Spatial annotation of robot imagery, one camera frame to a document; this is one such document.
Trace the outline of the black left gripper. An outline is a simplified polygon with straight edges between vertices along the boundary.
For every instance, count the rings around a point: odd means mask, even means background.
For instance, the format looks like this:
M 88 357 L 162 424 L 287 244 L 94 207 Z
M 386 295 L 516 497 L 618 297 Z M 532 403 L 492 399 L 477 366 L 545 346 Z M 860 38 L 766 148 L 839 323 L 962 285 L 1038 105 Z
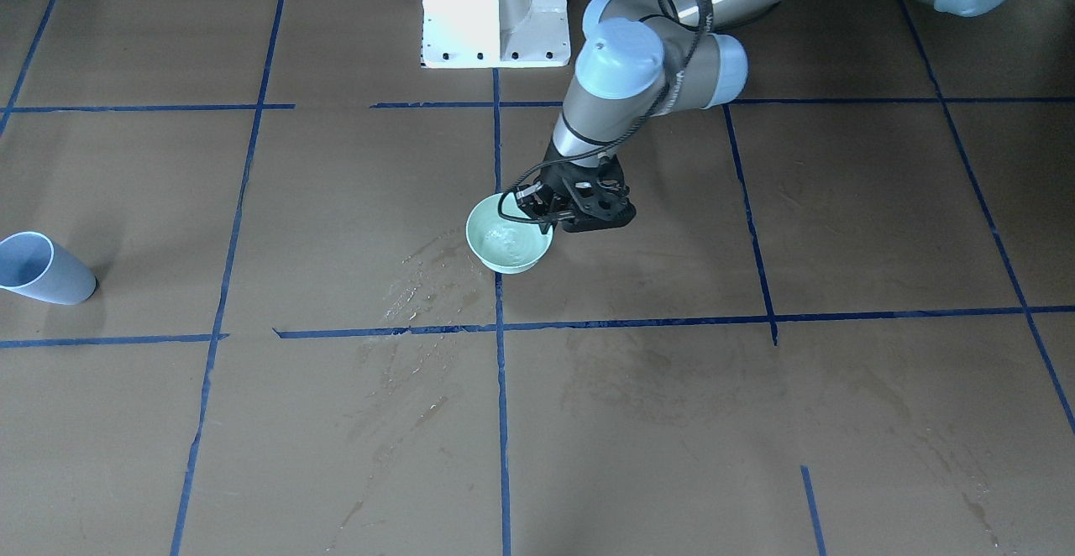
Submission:
M 541 187 L 518 187 L 516 205 L 538 209 L 542 234 L 559 224 L 565 232 L 618 229 L 637 214 L 629 197 L 621 162 L 602 158 L 594 168 L 554 163 L 540 173 Z

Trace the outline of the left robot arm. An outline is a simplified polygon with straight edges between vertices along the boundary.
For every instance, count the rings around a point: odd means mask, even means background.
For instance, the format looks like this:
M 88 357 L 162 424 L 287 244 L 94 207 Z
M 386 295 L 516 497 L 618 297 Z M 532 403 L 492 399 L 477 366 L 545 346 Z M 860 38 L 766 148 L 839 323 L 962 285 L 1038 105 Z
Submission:
M 634 219 L 619 147 L 653 117 L 736 100 L 749 71 L 733 25 L 786 0 L 591 0 L 546 155 L 500 196 L 500 218 L 541 232 L 617 229 Z M 976 17 L 1006 0 L 914 0 Z

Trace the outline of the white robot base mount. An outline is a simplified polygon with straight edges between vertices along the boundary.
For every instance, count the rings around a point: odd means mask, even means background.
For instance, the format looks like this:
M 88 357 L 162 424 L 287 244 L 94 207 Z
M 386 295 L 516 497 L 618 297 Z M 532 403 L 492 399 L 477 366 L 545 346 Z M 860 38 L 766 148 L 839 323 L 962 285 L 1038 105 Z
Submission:
M 422 0 L 428 69 L 538 69 L 569 59 L 567 0 Z

